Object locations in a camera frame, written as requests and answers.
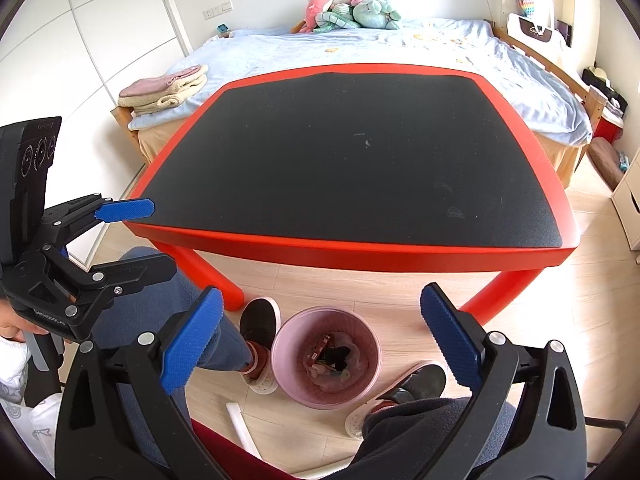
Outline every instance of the stack of folded blankets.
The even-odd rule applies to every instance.
[[[118,105],[133,107],[136,115],[179,106],[207,82],[207,68],[207,65],[196,65],[174,74],[138,79],[120,92]]]

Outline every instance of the red table leg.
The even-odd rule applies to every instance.
[[[473,314],[476,321],[484,325],[515,300],[540,272],[542,269],[504,270],[460,307],[460,310]]]
[[[172,256],[180,270],[199,288],[215,286],[222,292],[225,310],[239,310],[244,306],[244,292],[228,277],[218,272],[193,249],[178,247],[151,240],[162,253]]]

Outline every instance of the shoe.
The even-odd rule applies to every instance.
[[[267,364],[262,369],[260,377],[249,378],[249,375],[242,374],[244,382],[259,395],[272,394],[278,389],[278,383],[271,368],[271,346],[280,330],[280,309],[272,298],[256,298],[251,300],[242,311],[240,317],[240,335],[249,345],[257,343],[267,349]]]
[[[438,398],[446,384],[447,375],[442,365],[437,361],[423,361],[405,373],[386,392],[353,410],[344,421],[344,429],[351,438],[362,439],[362,427],[367,415],[381,402],[391,400],[396,404],[404,404]]]

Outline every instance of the person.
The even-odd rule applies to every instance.
[[[122,259],[152,253],[155,251],[149,248],[134,248]],[[168,282],[116,298],[94,325],[94,342],[100,348],[114,348],[130,344],[141,332],[158,332],[171,315],[186,311],[199,295],[196,286],[178,271]],[[271,298],[252,300],[242,312],[239,329],[226,316],[222,317],[196,366],[239,372],[255,393],[273,393],[278,385],[271,370],[270,350],[279,328],[277,303]],[[62,394],[47,397],[35,408],[21,404],[30,357],[23,330],[46,333],[15,314],[7,301],[0,300],[0,404],[30,451],[53,475]],[[445,386],[443,367],[436,362],[422,362],[381,395],[357,407],[347,417],[345,430],[363,442],[351,464],[327,478],[413,478],[438,449],[468,401],[468,398],[441,398]],[[140,453],[160,467],[167,467],[132,387],[119,384],[118,390]],[[184,388],[175,390],[172,397],[190,421]],[[478,465],[497,456],[513,415],[513,406],[505,404]]]

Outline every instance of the black tabletop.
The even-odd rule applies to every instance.
[[[272,237],[555,248],[527,157],[458,75],[319,73],[225,91],[142,190],[136,222]]]

